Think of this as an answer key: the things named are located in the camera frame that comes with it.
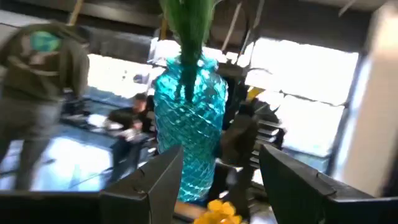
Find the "man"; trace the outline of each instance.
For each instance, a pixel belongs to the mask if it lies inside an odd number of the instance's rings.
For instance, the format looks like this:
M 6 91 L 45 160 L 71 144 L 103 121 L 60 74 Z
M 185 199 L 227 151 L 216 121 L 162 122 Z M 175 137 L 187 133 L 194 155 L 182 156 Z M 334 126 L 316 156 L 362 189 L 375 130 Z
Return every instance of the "man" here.
M 29 190 L 34 167 L 59 121 L 63 91 L 81 97 L 87 86 L 88 32 L 56 22 L 20 28 L 0 48 L 7 68 L 0 99 L 0 163 L 22 139 L 14 190 Z
M 143 132 L 152 133 L 152 119 L 148 118 L 147 97 L 143 93 L 136 94 L 132 99 L 132 108 L 121 108 L 112 111 L 108 118 L 109 121 L 119 123 L 123 126 L 126 134 L 122 134 L 120 139 L 112 146 L 113 170 L 108 185 L 125 173 L 127 168 L 136 169 L 139 162 L 141 145 L 132 144 L 128 133 Z

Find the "turquoise glass vase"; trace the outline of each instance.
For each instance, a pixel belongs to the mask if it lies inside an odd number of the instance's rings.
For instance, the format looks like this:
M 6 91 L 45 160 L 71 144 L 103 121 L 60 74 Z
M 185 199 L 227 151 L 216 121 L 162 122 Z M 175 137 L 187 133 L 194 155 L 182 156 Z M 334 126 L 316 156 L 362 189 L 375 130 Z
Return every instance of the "turquoise glass vase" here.
M 217 61 L 198 61 L 192 101 L 185 99 L 180 85 L 183 67 L 178 57 L 167 60 L 167 70 L 155 81 L 155 122 L 159 152 L 175 145 L 184 148 L 183 171 L 178 199 L 200 200 L 213 183 L 215 149 L 221 136 L 226 82 L 215 73 Z

